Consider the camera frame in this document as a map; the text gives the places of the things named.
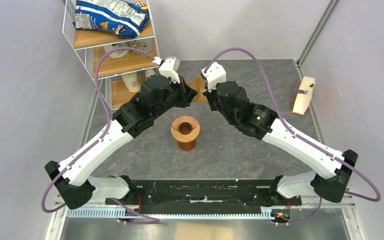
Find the amber glass carafe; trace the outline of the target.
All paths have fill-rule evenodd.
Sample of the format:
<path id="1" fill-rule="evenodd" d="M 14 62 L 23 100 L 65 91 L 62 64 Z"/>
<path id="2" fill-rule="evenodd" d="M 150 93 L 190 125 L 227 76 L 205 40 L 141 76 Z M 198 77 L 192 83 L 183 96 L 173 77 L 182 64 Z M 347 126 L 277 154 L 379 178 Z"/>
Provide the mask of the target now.
<path id="1" fill-rule="evenodd" d="M 197 139 L 194 139 L 189 142 L 177 142 L 177 146 L 182 150 L 182 151 L 191 151 L 193 150 L 197 145 Z"/>

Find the round wooden dripper collar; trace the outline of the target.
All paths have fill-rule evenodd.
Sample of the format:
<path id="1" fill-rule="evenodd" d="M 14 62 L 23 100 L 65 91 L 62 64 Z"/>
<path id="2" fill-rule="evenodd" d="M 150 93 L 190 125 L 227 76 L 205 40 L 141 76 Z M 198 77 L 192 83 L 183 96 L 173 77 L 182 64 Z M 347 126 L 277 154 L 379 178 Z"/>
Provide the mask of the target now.
<path id="1" fill-rule="evenodd" d="M 184 115 L 171 123 L 171 134 L 180 143 L 189 143 L 198 137 L 200 123 L 192 116 Z"/>

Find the brown paper coffee filter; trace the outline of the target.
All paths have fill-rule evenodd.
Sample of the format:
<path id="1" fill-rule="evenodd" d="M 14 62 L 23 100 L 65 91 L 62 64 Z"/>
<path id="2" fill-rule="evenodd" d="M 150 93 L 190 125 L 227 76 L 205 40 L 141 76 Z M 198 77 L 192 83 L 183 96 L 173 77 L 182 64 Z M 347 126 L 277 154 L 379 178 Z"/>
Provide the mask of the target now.
<path id="1" fill-rule="evenodd" d="M 193 98 L 193 102 L 196 103 L 207 103 L 208 100 L 204 96 L 203 91 L 205 91 L 206 80 L 202 78 L 201 75 L 197 75 L 193 80 L 188 81 L 187 85 L 197 92 L 197 95 Z"/>

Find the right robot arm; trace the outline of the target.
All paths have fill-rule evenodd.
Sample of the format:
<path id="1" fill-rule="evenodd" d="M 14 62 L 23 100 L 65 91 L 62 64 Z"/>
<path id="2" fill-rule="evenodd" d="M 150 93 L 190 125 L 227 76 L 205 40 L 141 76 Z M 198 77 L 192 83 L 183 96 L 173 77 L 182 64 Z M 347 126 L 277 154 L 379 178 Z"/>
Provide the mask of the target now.
<path id="1" fill-rule="evenodd" d="M 268 191 L 272 203 L 280 205 L 287 199 L 309 195 L 332 203 L 342 201 L 353 172 L 347 165 L 355 165 L 356 152 L 330 149 L 294 129 L 274 110 L 250 102 L 245 89 L 235 81 L 217 83 L 202 94 L 210 109 L 221 113 L 238 131 L 288 152 L 311 168 L 303 174 L 277 176 Z"/>

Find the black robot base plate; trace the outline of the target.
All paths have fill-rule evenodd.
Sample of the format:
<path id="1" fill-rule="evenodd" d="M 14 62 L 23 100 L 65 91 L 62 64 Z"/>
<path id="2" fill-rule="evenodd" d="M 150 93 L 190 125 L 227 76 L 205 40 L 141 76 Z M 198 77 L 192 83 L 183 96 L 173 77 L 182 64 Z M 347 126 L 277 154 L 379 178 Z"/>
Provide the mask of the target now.
<path id="1" fill-rule="evenodd" d="M 262 207 L 301 206 L 275 192 L 275 179 L 133 179 L 119 201 L 142 214 L 257 214 Z"/>

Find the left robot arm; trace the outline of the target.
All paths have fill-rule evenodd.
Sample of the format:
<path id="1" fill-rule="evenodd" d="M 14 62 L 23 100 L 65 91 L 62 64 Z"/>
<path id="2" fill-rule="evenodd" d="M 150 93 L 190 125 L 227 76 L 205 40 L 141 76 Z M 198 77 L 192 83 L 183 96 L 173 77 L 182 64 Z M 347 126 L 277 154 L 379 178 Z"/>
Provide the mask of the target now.
<path id="1" fill-rule="evenodd" d="M 150 76 L 140 92 L 111 115 L 105 127 L 86 145 L 66 160 L 45 165 L 63 206 L 75 210 L 90 200 L 110 198 L 132 204 L 137 191 L 127 176 L 98 178 L 91 173 L 117 149 L 152 127 L 165 112 L 173 107 L 189 107 L 197 94 L 183 79 L 172 82 L 163 75 Z"/>

